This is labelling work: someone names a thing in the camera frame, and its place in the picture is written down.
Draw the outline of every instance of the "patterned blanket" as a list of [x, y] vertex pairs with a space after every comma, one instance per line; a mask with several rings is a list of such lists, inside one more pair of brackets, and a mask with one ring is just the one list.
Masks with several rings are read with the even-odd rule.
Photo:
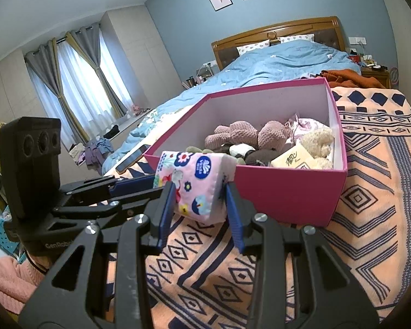
[[[333, 93], [349, 175], [322, 232], [383, 320], [411, 282], [411, 108], [396, 90], [337, 87]], [[142, 159], [122, 176], [151, 172]], [[148, 257], [146, 268], [156, 329], [246, 327], [255, 258], [234, 248], [228, 223], [204, 226], [175, 216], [167, 247]], [[294, 315], [291, 273], [288, 258], [287, 320]], [[113, 258], [109, 293], [114, 276]]]

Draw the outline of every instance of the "window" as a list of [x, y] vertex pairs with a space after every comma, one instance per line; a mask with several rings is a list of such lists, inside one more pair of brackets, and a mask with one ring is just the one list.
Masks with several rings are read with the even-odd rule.
[[[114, 65], [102, 33], [99, 33], [99, 39], [100, 67], [120, 101], [131, 110], [131, 97]], [[104, 134], [106, 129], [111, 128], [116, 122], [116, 116], [96, 72], [66, 41], [58, 44], [58, 60], [64, 96], [82, 128], [90, 138]], [[69, 148], [72, 143], [77, 142], [73, 138], [58, 99], [31, 68], [28, 70], [47, 115], [61, 120], [61, 138], [64, 145]]]

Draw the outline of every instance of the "pink towel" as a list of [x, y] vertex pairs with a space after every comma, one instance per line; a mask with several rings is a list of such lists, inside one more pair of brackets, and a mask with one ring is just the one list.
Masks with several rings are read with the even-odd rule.
[[43, 277], [27, 260], [20, 265], [11, 256], [1, 257], [0, 303], [9, 312], [20, 314]]

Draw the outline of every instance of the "pink box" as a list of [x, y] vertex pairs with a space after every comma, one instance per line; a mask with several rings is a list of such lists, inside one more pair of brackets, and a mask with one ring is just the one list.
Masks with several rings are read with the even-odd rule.
[[161, 152], [204, 148], [204, 139], [218, 125], [248, 121], [260, 130], [271, 120], [298, 113], [329, 126], [335, 137], [333, 170], [237, 166], [235, 183], [257, 212], [280, 222], [326, 226], [347, 177], [347, 157], [341, 121], [325, 79], [301, 79], [261, 84], [204, 96], [146, 152], [156, 169]]

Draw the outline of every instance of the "gray curtain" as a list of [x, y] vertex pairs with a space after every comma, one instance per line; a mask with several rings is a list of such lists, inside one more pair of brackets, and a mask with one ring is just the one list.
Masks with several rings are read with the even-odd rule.
[[110, 83], [106, 80], [102, 69], [100, 69], [99, 24], [95, 23], [87, 28], [82, 27], [76, 32], [67, 32], [66, 40], [95, 70], [117, 116], [122, 117], [125, 115], [127, 113], [126, 106], [117, 97]]
[[85, 145], [90, 138], [70, 109], [62, 90], [56, 39], [47, 42], [47, 45], [41, 45], [39, 51], [26, 54], [26, 63], [58, 98], [76, 142]]

